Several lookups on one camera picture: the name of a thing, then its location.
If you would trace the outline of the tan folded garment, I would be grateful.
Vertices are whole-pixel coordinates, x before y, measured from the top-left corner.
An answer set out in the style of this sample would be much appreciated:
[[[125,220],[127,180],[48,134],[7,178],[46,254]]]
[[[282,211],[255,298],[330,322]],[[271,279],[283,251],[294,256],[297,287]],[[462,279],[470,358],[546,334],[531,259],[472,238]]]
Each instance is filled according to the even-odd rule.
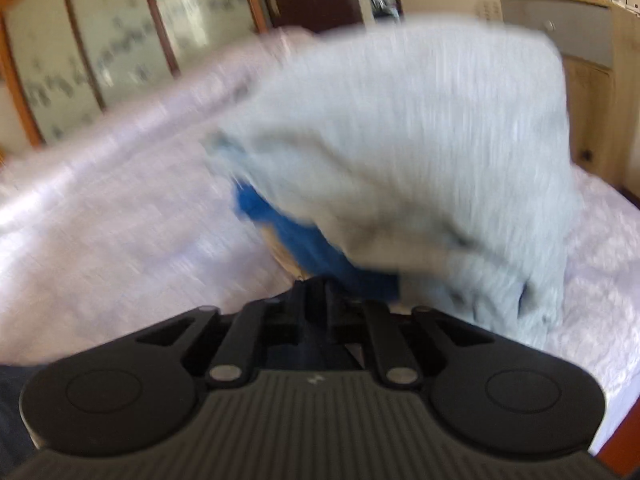
[[[310,274],[296,262],[294,257],[280,241],[277,232],[271,226],[261,226],[259,231],[273,259],[279,263],[279,266],[283,270],[291,274],[296,280],[306,280],[310,278]]]

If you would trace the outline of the wooden wardrobe with frosted doors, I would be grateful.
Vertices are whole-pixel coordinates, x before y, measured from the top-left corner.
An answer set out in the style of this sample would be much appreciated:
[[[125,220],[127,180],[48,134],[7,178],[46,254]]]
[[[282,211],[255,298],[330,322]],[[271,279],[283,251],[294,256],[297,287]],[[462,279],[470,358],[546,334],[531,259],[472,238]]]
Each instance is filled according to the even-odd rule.
[[[268,27],[259,0],[1,0],[1,73],[51,145]]]

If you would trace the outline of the rolled lavender quilt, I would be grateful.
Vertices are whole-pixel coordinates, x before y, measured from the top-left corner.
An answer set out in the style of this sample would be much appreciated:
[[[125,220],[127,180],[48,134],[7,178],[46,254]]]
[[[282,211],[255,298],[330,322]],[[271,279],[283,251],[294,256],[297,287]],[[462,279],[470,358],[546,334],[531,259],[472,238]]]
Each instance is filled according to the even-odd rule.
[[[74,188],[104,176],[138,148],[217,115],[262,75],[317,36],[285,27],[209,55],[147,96],[116,106],[60,144],[11,159],[1,169],[1,233],[26,228],[67,200]]]

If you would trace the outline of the lavender patterned bed sheet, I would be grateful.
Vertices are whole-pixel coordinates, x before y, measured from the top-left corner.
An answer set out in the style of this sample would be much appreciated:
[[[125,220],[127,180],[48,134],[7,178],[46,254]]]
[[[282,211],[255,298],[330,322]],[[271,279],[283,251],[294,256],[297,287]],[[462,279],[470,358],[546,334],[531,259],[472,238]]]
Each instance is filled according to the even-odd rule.
[[[201,304],[233,312],[292,284],[206,166],[203,136],[97,136],[3,169],[4,364],[47,362]],[[584,210],[548,350],[600,382],[600,448],[639,395],[639,213],[600,179],[575,177]]]

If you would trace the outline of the blue garment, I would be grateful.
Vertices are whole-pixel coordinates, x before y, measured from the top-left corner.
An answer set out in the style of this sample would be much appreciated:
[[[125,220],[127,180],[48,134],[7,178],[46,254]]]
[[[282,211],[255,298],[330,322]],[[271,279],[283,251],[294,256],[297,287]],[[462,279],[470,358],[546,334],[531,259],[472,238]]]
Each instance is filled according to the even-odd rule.
[[[311,276],[334,278],[352,294],[384,302],[399,299],[397,274],[360,269],[334,248],[316,226],[303,226],[274,209],[247,183],[235,182],[236,210],[261,226],[271,226],[296,262]]]

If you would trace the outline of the beige and grey cabinet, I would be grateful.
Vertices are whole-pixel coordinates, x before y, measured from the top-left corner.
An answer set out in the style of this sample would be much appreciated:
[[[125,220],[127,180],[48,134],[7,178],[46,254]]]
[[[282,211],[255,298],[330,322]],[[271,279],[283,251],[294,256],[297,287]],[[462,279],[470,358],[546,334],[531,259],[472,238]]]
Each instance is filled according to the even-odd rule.
[[[608,0],[500,0],[502,19],[562,55],[574,163],[625,185],[639,122],[639,15]]]

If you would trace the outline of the light grey garment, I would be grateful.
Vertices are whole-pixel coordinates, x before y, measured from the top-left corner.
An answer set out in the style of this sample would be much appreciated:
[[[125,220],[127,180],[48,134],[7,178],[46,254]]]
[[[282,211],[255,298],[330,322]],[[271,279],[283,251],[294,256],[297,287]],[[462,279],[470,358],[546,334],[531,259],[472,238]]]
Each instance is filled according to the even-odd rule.
[[[222,116],[214,168],[357,268],[540,348],[579,197],[561,55],[541,32],[431,15],[324,35]]]

